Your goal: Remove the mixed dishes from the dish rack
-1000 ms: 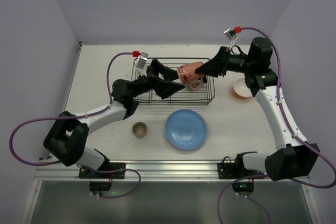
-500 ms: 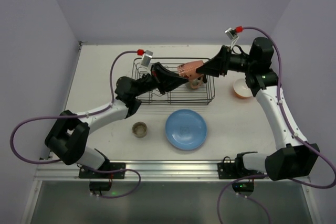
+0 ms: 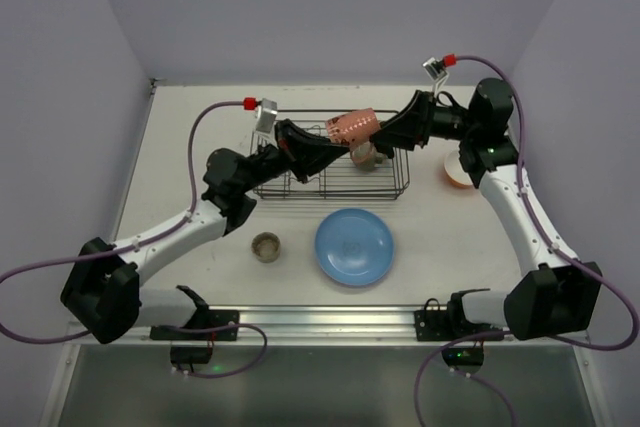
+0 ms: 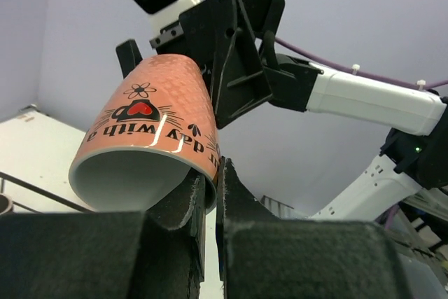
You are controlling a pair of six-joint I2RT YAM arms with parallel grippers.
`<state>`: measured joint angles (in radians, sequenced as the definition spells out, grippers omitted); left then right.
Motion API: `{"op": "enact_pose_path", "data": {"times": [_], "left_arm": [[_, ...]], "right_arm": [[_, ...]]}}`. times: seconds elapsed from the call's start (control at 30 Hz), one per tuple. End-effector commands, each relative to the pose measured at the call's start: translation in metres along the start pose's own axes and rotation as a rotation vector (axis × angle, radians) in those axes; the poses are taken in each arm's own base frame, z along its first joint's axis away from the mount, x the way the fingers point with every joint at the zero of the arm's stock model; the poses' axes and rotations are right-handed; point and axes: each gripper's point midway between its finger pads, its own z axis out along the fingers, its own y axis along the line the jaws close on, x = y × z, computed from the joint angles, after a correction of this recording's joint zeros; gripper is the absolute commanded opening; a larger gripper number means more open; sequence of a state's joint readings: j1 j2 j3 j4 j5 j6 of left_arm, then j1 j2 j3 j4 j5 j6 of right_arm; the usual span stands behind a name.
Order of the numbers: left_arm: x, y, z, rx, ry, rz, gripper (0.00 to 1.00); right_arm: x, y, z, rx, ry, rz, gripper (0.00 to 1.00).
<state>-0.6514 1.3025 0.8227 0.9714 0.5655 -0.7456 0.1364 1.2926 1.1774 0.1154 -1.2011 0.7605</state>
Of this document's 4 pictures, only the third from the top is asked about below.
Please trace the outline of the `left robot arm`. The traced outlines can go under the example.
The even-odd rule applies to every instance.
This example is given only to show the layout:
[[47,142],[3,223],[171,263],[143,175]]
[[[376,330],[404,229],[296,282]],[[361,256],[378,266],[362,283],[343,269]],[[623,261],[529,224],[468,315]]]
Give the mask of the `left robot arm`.
[[336,130],[315,136],[290,120],[276,123],[275,139],[249,156],[227,148],[212,152],[206,190],[182,215],[114,244],[87,242],[61,293],[63,305],[102,344],[134,326],[190,336],[213,327],[208,304],[193,289],[153,291],[145,283],[195,248],[241,227],[257,204],[249,191],[286,172],[306,181],[357,142],[355,134]]

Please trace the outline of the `orange white bowl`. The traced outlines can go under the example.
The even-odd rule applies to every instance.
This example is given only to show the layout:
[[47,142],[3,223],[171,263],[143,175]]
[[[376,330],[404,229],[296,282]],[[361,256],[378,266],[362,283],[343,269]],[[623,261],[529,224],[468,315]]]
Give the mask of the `orange white bowl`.
[[446,179],[452,186],[460,189],[473,187],[471,178],[462,168],[457,151],[451,151],[445,156],[443,169]]

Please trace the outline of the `blue plate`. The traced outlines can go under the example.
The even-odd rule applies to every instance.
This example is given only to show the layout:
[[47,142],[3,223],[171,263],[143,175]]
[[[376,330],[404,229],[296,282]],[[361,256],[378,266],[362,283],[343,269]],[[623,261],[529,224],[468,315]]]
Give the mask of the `blue plate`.
[[314,236],[314,255],[321,271],[332,281],[364,288],[389,274],[395,242],[379,216],[365,209],[345,208],[320,222]]

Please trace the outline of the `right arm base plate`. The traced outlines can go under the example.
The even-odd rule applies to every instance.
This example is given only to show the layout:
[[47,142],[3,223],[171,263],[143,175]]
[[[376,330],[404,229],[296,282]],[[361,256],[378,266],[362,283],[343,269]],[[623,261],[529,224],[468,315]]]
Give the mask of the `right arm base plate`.
[[414,311],[413,316],[416,340],[419,342],[453,341],[483,332],[500,332],[490,324],[469,322],[463,315],[460,300],[441,303],[436,298],[430,298]]

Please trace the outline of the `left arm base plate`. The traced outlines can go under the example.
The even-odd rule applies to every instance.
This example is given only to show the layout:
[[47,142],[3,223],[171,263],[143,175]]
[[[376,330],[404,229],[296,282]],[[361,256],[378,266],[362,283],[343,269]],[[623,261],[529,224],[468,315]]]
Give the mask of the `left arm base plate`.
[[154,341],[226,341],[237,340],[238,329],[231,325],[238,324],[238,310],[205,309],[198,311],[185,325],[187,333],[177,332],[164,327],[152,327],[150,339]]

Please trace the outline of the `speckled grey cup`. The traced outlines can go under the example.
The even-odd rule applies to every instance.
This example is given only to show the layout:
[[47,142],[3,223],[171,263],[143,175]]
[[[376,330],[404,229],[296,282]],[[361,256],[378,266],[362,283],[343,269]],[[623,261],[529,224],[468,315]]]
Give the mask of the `speckled grey cup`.
[[281,242],[279,237],[272,232],[262,232],[256,235],[251,242],[251,252],[262,263],[272,263],[280,256]]

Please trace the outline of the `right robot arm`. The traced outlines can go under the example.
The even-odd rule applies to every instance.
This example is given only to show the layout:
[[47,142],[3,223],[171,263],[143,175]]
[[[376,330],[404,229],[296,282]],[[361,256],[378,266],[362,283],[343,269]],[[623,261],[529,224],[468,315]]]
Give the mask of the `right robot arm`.
[[452,294],[447,309],[453,329],[506,328],[519,340],[584,331],[599,295],[595,278],[601,271],[594,262],[584,269],[573,266],[576,254],[557,234],[518,168],[519,153],[507,134],[512,113],[512,89],[503,80],[486,78],[466,107],[440,106],[434,94],[415,92],[371,139],[377,147],[407,151],[431,138],[457,141],[463,171],[493,208],[516,253],[521,279],[510,291]]

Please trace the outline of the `pink cup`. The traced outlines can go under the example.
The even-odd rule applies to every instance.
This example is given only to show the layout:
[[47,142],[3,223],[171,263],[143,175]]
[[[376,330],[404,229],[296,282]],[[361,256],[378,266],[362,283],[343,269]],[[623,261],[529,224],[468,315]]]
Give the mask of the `pink cup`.
[[361,109],[333,117],[325,122],[333,144],[355,148],[368,142],[381,129],[373,109]]

